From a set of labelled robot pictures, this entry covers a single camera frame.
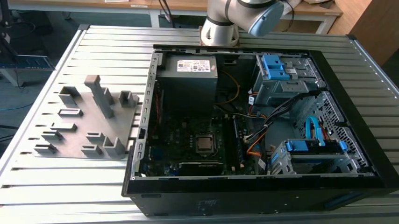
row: floor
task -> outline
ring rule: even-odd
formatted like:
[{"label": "floor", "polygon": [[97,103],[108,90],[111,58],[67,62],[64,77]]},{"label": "floor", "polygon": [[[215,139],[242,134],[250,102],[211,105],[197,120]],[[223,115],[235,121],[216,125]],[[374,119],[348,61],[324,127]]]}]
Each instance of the floor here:
[{"label": "floor", "polygon": [[[149,16],[144,14],[112,14],[104,19],[100,13],[72,13],[71,20],[65,21],[60,12],[48,12],[48,18],[53,26],[52,34],[43,36],[43,42],[48,49],[48,56],[56,65],[64,50],[73,37],[80,24],[105,25],[105,26],[133,26],[149,27]],[[176,27],[197,28],[204,22],[204,17],[180,16],[175,18]],[[160,26],[171,27],[164,18],[160,18]],[[383,65],[384,71],[392,77],[395,83],[399,83],[399,52]],[[29,106],[5,110],[8,108],[21,107],[33,103],[44,83],[49,77],[49,71],[19,71],[19,78],[24,80],[24,87],[13,87],[9,82],[0,76],[0,125],[19,126],[28,113]],[[0,156],[9,144],[15,130],[0,128]]]}]

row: motherboard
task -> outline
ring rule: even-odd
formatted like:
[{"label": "motherboard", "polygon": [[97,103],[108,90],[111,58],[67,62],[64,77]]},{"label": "motherboard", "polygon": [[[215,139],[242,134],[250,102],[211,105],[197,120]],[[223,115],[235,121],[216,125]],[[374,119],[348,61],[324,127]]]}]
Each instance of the motherboard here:
[{"label": "motherboard", "polygon": [[147,176],[255,174],[246,155],[244,118],[168,118],[163,123],[141,167]]}]

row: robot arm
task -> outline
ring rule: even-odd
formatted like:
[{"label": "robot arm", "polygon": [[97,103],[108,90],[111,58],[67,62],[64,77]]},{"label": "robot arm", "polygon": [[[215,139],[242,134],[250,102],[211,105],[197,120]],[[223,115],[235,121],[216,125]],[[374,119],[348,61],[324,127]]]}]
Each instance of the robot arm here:
[{"label": "robot arm", "polygon": [[279,0],[208,0],[208,15],[200,39],[209,46],[235,46],[238,26],[254,36],[264,36],[280,21]]}]

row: wooden desk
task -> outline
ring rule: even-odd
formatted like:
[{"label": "wooden desk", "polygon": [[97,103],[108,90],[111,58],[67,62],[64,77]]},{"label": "wooden desk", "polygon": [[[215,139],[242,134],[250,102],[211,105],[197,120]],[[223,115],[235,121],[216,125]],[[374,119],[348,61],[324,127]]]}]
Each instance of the wooden desk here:
[{"label": "wooden desk", "polygon": [[[208,0],[168,0],[168,5],[173,15],[207,15]],[[159,9],[160,14],[164,13],[157,0],[152,0],[151,8]],[[290,14],[284,15],[282,19],[290,20]],[[330,9],[326,9],[319,4],[308,4],[303,1],[295,7],[295,20],[322,22],[316,31],[318,34],[328,33],[336,17],[342,16],[342,14],[343,12],[335,4]]]},{"label": "wooden desk", "polygon": [[[168,0],[168,5],[171,10],[183,11],[207,11],[208,0]],[[152,0],[152,8],[161,9],[157,0]],[[342,16],[342,10],[334,4],[330,9],[319,7],[319,4],[308,4],[307,2],[300,2],[295,7],[296,15],[336,15]]]},{"label": "wooden desk", "polygon": [[129,2],[105,3],[104,0],[8,0],[9,9],[21,5],[59,6],[59,7],[104,7],[104,8],[148,8],[152,0],[131,0]]},{"label": "wooden desk", "polygon": [[[207,15],[208,0],[168,0],[173,15]],[[157,0],[131,0],[129,2],[105,3],[104,0],[9,0],[9,9],[63,11],[63,12],[97,12],[97,13],[136,13],[151,16],[152,27],[160,27],[159,15],[164,12]],[[295,7],[295,20],[320,21],[318,34],[327,34],[342,10],[336,5],[331,9],[302,2]]]},{"label": "wooden desk", "polygon": [[104,0],[8,0],[9,9],[84,13],[149,14],[152,0],[105,3]]}]

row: aluminum table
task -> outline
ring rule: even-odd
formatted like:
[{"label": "aluminum table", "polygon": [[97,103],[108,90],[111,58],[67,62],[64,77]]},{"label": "aluminum table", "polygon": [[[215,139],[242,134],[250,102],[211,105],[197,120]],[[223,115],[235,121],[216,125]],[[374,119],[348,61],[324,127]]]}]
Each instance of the aluminum table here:
[{"label": "aluminum table", "polygon": [[[91,26],[77,30],[16,136],[0,160],[1,223],[398,223],[399,192],[364,199],[328,212],[211,217],[145,217],[123,198],[125,160],[37,158],[32,148],[60,107],[64,85],[84,86],[100,75],[111,92],[129,90],[143,99],[153,44],[199,45],[197,29]],[[368,54],[343,35],[240,34],[244,47],[323,51],[380,146],[399,170],[399,90]],[[131,136],[137,135],[135,125]]]}]

